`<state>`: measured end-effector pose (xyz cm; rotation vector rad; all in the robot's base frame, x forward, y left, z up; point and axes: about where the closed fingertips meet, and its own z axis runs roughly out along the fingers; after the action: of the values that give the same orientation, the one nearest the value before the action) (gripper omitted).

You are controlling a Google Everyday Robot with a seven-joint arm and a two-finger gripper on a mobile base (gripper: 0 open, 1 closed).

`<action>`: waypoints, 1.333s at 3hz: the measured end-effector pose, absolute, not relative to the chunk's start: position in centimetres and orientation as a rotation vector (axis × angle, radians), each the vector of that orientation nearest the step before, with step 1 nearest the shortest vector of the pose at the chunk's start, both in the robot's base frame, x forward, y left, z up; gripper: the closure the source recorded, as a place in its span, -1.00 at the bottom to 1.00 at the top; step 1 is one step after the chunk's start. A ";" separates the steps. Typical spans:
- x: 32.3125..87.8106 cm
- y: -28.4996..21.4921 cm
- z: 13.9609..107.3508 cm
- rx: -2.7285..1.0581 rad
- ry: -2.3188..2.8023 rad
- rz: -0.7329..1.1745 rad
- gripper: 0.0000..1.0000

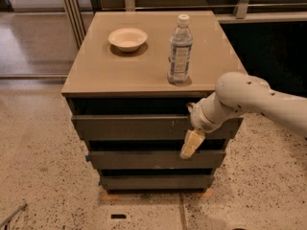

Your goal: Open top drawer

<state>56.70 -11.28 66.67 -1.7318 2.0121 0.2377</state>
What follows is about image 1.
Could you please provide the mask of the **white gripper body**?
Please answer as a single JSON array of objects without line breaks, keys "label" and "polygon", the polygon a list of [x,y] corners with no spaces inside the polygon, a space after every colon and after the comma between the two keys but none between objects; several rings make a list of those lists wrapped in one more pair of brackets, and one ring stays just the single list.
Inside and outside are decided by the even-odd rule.
[{"label": "white gripper body", "polygon": [[193,112],[190,113],[190,122],[193,128],[202,133],[211,133],[218,129],[220,125],[212,123],[203,111],[204,105],[207,104],[207,99],[202,98],[195,104]]}]

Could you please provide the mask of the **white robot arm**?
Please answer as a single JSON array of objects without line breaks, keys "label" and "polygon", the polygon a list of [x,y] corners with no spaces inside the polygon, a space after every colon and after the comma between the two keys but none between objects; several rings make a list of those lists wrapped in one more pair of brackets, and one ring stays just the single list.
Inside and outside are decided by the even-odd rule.
[{"label": "white robot arm", "polygon": [[223,74],[210,96],[187,106],[194,129],[185,135],[180,152],[182,159],[190,158],[208,133],[246,112],[259,113],[301,137],[307,137],[307,99],[272,90],[265,80],[247,74]]}]

